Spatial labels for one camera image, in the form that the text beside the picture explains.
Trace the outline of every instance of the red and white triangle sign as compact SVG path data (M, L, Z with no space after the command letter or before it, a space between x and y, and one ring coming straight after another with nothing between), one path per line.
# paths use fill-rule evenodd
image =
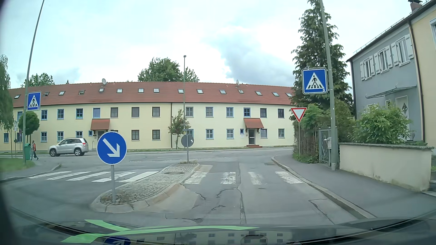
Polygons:
M297 108L291 108L292 113L294 113L295 118L298 122L301 122L301 119L304 116L304 113L306 112L307 107L297 107Z

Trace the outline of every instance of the sky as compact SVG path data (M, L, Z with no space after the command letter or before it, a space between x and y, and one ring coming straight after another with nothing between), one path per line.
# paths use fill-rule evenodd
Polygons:
M5 2L0 54L18 88L42 0ZM411 12L407 0L324 0L324 7L344 61ZM306 0L46 0L30 75L45 72L55 84L137 81L153 57L183 67L186 55L200 82L292 86L291 51L301 44L299 18L308 8ZM351 86L350 76L345 81Z

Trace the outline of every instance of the manhole cover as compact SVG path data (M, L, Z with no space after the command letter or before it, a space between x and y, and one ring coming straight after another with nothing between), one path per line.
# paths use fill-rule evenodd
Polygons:
M184 172L166 172L164 174L184 174Z

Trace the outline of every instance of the road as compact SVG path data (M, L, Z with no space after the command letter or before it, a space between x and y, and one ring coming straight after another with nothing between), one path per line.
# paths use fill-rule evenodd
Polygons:
M48 221L102 219L139 226L155 225L330 225L355 220L320 192L271 161L289 148L192 152L201 168L185 180L183 192L152 211L112 214L89 208L111 189L110 166L97 156L40 157L62 168L52 174L2 184L10 206ZM185 153L130 154L117 164L116 185L138 181L185 160ZM26 220L12 214L16 225Z

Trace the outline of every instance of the white shutter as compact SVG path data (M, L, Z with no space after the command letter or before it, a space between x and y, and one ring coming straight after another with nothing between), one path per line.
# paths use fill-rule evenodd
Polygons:
M380 73L380 64L378 63L378 53L374 54L375 73Z
M394 65L398 65L398 51L397 51L397 44L396 43L392 43L391 44L392 47L392 59L394 60Z
M407 54L409 55L409 58L413 58L413 47L412 47L412 40L410 39L410 35L407 34L406 36L406 48L407 48Z
M385 47L386 49L386 60L388 61L388 67L392 68L392 56L391 56L391 49L389 48L389 46Z
M375 69L374 69L374 59L372 58L372 56L369 58L369 66L371 69L371 76L375 75Z
M365 80L365 70L363 69L363 62L360 62L360 79Z

